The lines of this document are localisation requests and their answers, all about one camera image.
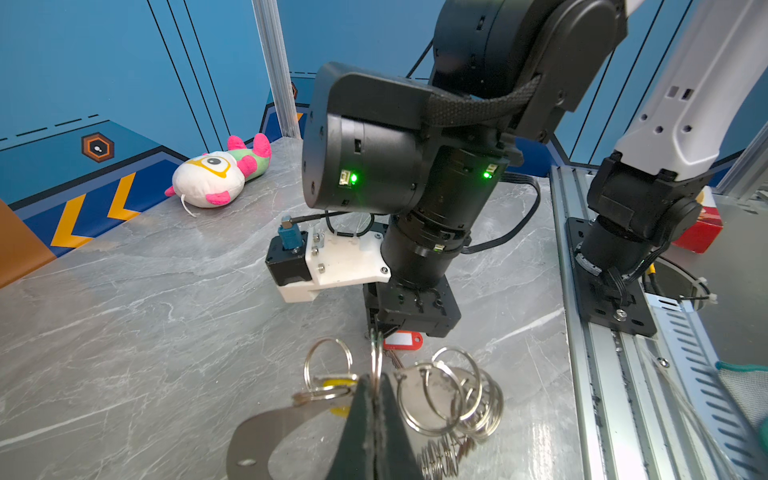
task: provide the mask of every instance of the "red key tag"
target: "red key tag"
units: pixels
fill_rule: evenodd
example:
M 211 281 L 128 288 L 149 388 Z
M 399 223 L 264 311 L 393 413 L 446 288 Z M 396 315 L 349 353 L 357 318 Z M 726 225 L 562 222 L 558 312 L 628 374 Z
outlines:
M 384 349 L 387 350 L 418 350 L 422 348 L 424 339 L 419 332 L 398 330 L 384 339 Z

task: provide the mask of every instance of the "orange chevron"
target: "orange chevron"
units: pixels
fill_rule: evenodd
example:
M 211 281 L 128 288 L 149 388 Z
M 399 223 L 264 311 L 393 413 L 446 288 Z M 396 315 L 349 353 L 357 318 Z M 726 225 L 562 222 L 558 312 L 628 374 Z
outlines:
M 138 217 L 140 212 L 125 209 L 125 201 L 128 199 L 128 194 L 131 192 L 131 185 L 134 184 L 134 177 L 136 177 L 135 172 L 120 179 L 118 191 L 114 192 L 114 198 L 112 199 L 112 205 L 109 207 L 107 217 L 125 221 Z
M 80 215 L 80 209 L 83 207 L 84 200 L 85 195 L 81 195 L 67 202 L 64 212 L 61 213 L 61 219 L 58 221 L 56 233 L 53 234 L 51 247 L 77 248 L 93 240 L 90 237 L 72 235 L 74 223 L 78 221 L 78 215 Z

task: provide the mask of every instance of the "hexagon logo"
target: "hexagon logo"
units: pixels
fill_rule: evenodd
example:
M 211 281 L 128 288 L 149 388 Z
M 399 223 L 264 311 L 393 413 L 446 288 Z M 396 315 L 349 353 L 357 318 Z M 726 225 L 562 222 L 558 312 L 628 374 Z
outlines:
M 114 158 L 114 142 L 100 133 L 83 137 L 83 155 L 101 163 Z

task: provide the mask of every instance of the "status indicator light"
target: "status indicator light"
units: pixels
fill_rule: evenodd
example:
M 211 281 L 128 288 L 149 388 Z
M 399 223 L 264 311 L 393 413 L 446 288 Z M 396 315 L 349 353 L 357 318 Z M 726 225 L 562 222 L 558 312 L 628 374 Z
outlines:
M 357 183 L 357 174 L 351 170 L 341 170 L 339 185 L 349 187 Z
M 485 178 L 491 178 L 493 177 L 493 174 L 496 172 L 496 169 L 498 168 L 497 164 L 490 164 L 488 165 L 488 168 L 485 169 L 485 172 L 483 173 L 483 177 Z

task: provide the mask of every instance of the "plush fish toy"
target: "plush fish toy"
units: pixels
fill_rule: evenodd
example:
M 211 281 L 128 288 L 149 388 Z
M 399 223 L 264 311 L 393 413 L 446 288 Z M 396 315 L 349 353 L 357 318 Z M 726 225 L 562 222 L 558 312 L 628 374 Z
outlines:
M 243 191 L 248 180 L 260 177 L 270 166 L 272 147 L 264 134 L 253 139 L 253 148 L 234 135 L 227 142 L 227 151 L 214 151 L 191 158 L 176 169 L 173 186 L 165 191 L 167 197 L 178 195 L 184 209 L 185 202 L 199 208 L 227 205 Z

